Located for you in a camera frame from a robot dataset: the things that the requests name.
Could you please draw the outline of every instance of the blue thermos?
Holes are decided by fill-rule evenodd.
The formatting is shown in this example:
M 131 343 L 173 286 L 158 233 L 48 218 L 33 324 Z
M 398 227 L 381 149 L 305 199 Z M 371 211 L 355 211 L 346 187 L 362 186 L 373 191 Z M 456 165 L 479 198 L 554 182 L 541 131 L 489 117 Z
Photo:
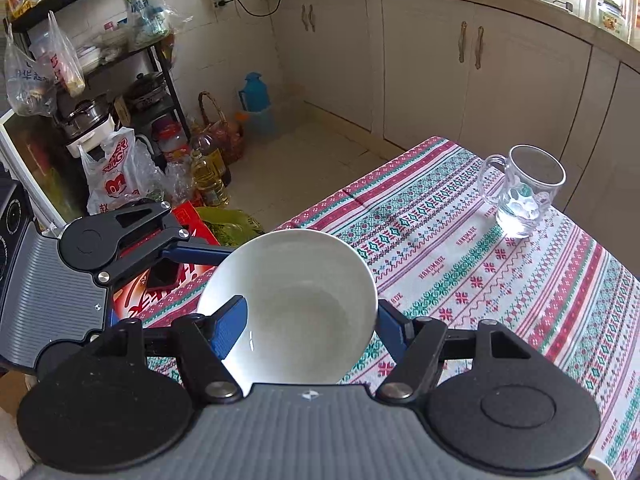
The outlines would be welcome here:
M 261 77 L 257 72 L 247 74 L 246 85 L 238 92 L 242 108 L 247 112 L 261 112 L 271 105 L 267 85 L 260 81 Z

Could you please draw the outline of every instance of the striped tablecloth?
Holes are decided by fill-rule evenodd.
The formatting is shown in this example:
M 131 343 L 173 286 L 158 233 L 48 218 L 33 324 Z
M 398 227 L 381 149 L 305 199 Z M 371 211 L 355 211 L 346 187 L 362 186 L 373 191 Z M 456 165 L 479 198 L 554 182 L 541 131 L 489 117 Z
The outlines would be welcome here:
M 593 454 L 626 479 L 640 450 L 640 283 L 555 209 L 532 237 L 505 237 L 476 190 L 481 163 L 432 137 L 281 228 L 326 231 L 353 246 L 380 296 L 408 317 L 453 328 L 500 320 L 595 398 L 602 428 Z M 502 174 L 487 175 L 497 190 Z M 203 287 L 170 297 L 161 317 L 192 310 Z M 443 380 L 469 365 L 449 362 Z M 176 374 L 170 362 L 156 366 Z M 393 366 L 374 336 L 343 382 L 373 390 Z

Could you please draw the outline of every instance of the mug handle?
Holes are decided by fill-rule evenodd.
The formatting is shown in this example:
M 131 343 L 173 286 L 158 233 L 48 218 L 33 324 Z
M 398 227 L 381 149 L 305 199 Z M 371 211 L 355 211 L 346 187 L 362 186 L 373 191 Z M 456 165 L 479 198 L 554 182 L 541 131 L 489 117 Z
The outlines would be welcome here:
M 486 190 L 484 189 L 484 183 L 483 183 L 483 179 L 484 179 L 484 174 L 486 173 L 486 170 L 489 168 L 489 164 L 491 163 L 495 163 L 495 164 L 500 164 L 502 167 L 506 168 L 507 167 L 507 158 L 502 156 L 502 155 L 491 155 L 488 156 L 487 159 L 482 163 L 482 167 L 480 168 L 480 171 L 478 171 L 478 193 L 480 193 L 480 197 L 487 203 L 491 204 L 491 205 L 497 205 L 498 204 L 498 196 L 490 196 L 487 195 Z

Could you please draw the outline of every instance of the water in mug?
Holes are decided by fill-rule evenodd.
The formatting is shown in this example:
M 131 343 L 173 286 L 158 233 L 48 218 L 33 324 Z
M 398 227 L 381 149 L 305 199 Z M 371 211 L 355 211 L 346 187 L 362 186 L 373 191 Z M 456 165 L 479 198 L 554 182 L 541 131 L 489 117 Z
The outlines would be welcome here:
M 549 205 L 548 192 L 534 194 L 528 184 L 515 177 L 514 184 L 500 192 L 495 219 L 507 236 L 525 238 L 533 234 Z

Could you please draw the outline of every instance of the cabinet handle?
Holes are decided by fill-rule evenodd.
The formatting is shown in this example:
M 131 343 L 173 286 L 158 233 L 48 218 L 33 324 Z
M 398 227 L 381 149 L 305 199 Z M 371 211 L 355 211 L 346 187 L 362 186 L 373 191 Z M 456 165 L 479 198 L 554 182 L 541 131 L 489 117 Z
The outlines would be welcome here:
M 484 27 L 478 27 L 478 43 L 476 44 L 476 70 L 480 70 L 480 62 L 482 60 L 482 35 Z
M 302 4 L 302 23 L 305 25 L 305 30 L 309 32 L 309 24 L 306 22 L 306 5 Z
M 465 42 L 466 42 L 466 22 L 460 25 L 460 39 L 458 40 L 458 51 L 460 53 L 460 63 L 465 62 Z
M 316 15 L 314 14 L 314 4 L 309 5 L 309 23 L 311 24 L 311 30 L 316 31 Z

